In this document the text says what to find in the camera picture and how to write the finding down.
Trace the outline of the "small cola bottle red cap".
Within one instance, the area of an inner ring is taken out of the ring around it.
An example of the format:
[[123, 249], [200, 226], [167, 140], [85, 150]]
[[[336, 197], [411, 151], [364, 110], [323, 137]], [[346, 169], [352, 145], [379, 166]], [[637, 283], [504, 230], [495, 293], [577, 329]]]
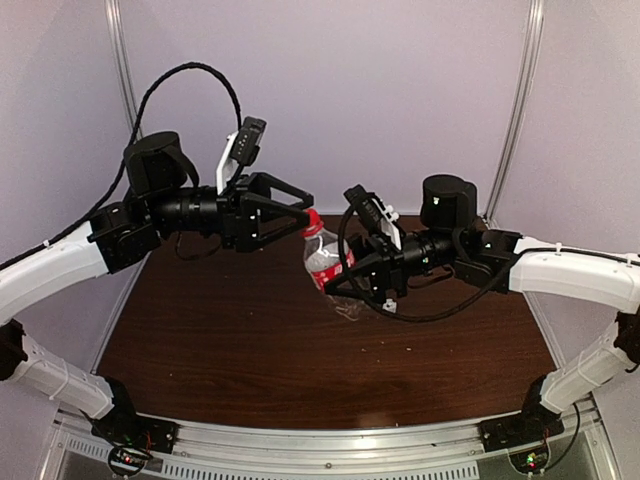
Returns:
[[315, 287], [324, 294], [327, 303], [338, 315], [349, 321], [356, 321], [361, 311], [357, 300], [329, 296], [323, 292], [323, 273], [333, 265], [342, 265], [339, 258], [338, 235], [328, 230], [324, 225], [324, 228], [316, 235], [304, 238], [304, 243], [304, 267]]

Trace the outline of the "white bottle cap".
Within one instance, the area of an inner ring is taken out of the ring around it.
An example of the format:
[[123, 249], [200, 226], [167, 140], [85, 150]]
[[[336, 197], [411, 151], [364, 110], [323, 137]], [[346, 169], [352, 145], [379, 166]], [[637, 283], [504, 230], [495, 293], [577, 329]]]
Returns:
[[386, 301], [384, 302], [384, 304], [382, 305], [382, 308], [387, 312], [396, 313], [397, 312], [397, 302], [392, 298], [387, 298]]

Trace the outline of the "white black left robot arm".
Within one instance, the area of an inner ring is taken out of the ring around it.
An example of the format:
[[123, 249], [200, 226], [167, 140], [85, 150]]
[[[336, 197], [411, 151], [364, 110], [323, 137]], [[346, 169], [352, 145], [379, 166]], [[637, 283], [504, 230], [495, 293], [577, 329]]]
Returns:
[[98, 209], [61, 239], [2, 268], [2, 380], [75, 406], [103, 421], [123, 444], [137, 442], [144, 424], [125, 386], [48, 352], [15, 317], [72, 285], [137, 264], [174, 233], [216, 235], [223, 248], [250, 253], [306, 227], [310, 193], [268, 173], [242, 174], [255, 161], [261, 137], [257, 126], [228, 137], [213, 186], [201, 185], [175, 132], [154, 133], [128, 146], [129, 191], [123, 201]]

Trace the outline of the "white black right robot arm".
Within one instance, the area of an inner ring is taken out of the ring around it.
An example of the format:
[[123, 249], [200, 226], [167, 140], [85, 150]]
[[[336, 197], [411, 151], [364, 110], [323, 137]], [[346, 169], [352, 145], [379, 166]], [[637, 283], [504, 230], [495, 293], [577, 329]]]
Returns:
[[[546, 243], [518, 232], [489, 228], [477, 214], [477, 188], [438, 174], [422, 182], [423, 230], [405, 232], [396, 213], [356, 185], [344, 193], [349, 206], [338, 233], [340, 271], [323, 290], [363, 301], [372, 310], [407, 323], [449, 318], [491, 291], [545, 293], [609, 306], [615, 320], [565, 366], [535, 381], [512, 430], [530, 442], [565, 410], [616, 375], [639, 366], [639, 257]], [[384, 309], [390, 292], [407, 295], [411, 278], [435, 268], [477, 292], [460, 304], [428, 315]]]

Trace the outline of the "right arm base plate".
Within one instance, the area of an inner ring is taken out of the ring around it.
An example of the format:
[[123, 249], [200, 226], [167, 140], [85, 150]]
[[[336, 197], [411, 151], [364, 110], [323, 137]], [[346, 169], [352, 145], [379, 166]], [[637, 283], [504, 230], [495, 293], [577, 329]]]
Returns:
[[549, 440], [562, 434], [565, 428], [559, 419], [545, 422], [518, 413], [484, 420], [478, 430], [486, 453], [505, 450], [517, 473], [533, 476], [548, 466]]

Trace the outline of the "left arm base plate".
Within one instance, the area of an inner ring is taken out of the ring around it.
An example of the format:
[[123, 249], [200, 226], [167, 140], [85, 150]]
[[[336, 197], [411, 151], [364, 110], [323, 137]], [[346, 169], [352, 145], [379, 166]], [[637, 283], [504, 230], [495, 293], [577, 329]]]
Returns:
[[168, 420], [138, 416], [127, 431], [103, 419], [87, 420], [91, 433], [111, 446], [106, 463], [121, 478], [141, 473], [154, 460], [154, 453], [171, 454], [177, 440], [178, 424]]

